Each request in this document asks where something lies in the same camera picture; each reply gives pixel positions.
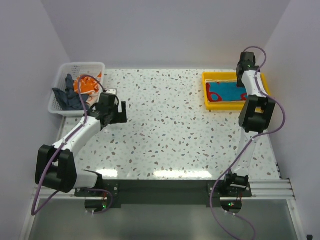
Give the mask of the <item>orange white patterned cloth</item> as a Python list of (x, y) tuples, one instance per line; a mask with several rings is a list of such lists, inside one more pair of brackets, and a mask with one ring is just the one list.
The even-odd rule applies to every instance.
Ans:
[(83, 101), (91, 107), (95, 104), (100, 96), (100, 93), (103, 91), (102, 84), (102, 72), (100, 72), (96, 77), (93, 76), (78, 76), (76, 80), (73, 82), (73, 90), (78, 95), (78, 82), (79, 89), (82, 95)]

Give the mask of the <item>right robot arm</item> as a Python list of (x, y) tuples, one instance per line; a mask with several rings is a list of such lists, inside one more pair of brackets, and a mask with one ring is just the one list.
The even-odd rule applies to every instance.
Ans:
[(245, 50), (240, 54), (236, 80), (236, 85), (245, 89), (247, 97), (239, 115), (240, 143), (230, 172), (238, 178), (248, 178), (256, 145), (270, 125), (276, 103), (268, 98), (253, 52)]

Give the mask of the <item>red patterned towel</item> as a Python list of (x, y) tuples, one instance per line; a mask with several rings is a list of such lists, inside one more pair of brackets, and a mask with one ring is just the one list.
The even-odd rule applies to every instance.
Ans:
[(236, 81), (208, 81), (205, 90), (210, 103), (239, 102), (248, 97), (246, 89), (238, 87)]

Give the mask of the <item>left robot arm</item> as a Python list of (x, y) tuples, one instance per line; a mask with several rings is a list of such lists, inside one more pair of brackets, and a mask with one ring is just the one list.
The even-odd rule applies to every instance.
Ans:
[(43, 145), (38, 150), (35, 183), (59, 192), (86, 188), (92, 196), (103, 193), (102, 175), (82, 170), (76, 164), (76, 156), (96, 134), (108, 125), (128, 121), (125, 101), (117, 95), (102, 93), (98, 102), (84, 113), (76, 127), (53, 145)]

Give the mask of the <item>yellow striped Doraemon towel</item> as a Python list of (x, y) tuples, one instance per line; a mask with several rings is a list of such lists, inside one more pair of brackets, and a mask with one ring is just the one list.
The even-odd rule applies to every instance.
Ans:
[(237, 83), (236, 79), (205, 79), (206, 83)]

